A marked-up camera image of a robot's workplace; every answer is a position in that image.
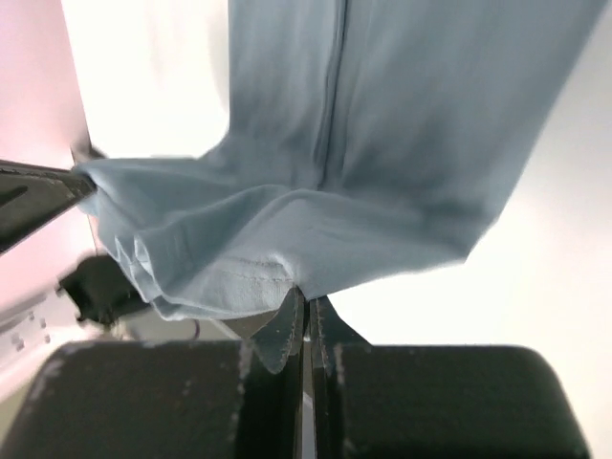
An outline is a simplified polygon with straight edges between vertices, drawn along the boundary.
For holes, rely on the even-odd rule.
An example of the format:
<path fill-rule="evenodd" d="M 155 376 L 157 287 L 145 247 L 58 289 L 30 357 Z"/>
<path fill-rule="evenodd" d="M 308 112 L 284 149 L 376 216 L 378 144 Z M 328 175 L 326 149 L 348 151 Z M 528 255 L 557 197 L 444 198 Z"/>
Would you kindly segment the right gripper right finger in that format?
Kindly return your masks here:
<path fill-rule="evenodd" d="M 319 458 L 586 458 L 552 366 L 511 345 L 373 345 L 309 304 Z"/>

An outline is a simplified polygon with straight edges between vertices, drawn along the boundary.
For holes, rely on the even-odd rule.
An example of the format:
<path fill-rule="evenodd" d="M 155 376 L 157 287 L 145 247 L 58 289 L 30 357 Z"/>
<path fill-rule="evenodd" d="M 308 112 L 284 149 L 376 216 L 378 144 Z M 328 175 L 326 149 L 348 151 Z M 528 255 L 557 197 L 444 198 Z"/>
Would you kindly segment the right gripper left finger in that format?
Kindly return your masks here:
<path fill-rule="evenodd" d="M 297 458 L 305 300 L 242 340 L 67 344 L 32 386 L 5 458 Z"/>

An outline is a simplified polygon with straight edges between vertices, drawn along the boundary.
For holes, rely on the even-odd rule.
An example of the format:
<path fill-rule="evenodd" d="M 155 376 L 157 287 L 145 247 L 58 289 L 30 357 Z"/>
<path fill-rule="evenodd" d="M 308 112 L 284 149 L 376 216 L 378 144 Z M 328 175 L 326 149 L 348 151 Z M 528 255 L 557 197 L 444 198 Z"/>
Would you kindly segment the grey-blue t shirt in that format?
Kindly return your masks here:
<path fill-rule="evenodd" d="M 81 164 L 98 235 L 165 319 L 234 318 L 464 260 L 602 1 L 232 1 L 229 130 Z"/>

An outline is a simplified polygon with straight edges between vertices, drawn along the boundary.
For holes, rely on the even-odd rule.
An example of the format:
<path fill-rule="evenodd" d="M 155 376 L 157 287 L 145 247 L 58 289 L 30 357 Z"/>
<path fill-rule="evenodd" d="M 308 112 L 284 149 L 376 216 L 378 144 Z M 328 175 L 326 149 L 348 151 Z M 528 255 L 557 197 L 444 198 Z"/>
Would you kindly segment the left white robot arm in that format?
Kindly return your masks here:
<path fill-rule="evenodd" d="M 74 172 L 9 161 L 1 163 L 1 251 L 93 195 L 95 185 Z M 87 339 L 94 327 L 147 308 L 118 264 L 92 255 L 54 285 L 1 313 L 1 384 L 21 383 L 56 347 Z"/>

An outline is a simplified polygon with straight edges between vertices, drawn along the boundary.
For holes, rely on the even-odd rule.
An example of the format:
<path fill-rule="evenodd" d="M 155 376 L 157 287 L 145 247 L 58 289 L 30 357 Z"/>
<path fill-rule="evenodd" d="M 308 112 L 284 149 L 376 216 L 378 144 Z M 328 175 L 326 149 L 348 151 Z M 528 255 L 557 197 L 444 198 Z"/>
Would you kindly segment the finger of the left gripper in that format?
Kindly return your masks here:
<path fill-rule="evenodd" d="M 6 252 L 96 191 L 70 170 L 1 162 L 1 252 Z"/>

